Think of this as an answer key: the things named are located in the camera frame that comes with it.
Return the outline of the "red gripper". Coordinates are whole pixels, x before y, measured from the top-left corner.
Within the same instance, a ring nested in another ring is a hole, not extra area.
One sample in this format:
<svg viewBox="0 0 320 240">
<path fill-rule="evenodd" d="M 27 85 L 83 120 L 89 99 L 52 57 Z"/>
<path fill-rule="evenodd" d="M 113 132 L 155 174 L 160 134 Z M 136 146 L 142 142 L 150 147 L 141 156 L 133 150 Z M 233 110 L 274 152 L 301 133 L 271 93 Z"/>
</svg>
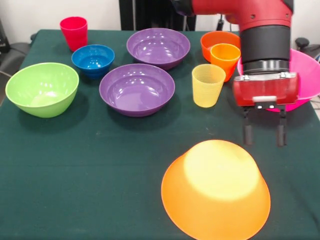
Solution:
<svg viewBox="0 0 320 240">
<path fill-rule="evenodd" d="M 279 109 L 276 130 L 277 146 L 287 144 L 286 105 L 295 104 L 299 98 L 300 76 L 298 74 L 241 75 L 233 81 L 233 95 L 238 106 L 243 107 L 243 142 L 253 144 L 252 125 L 249 120 L 251 107 Z"/>
</svg>

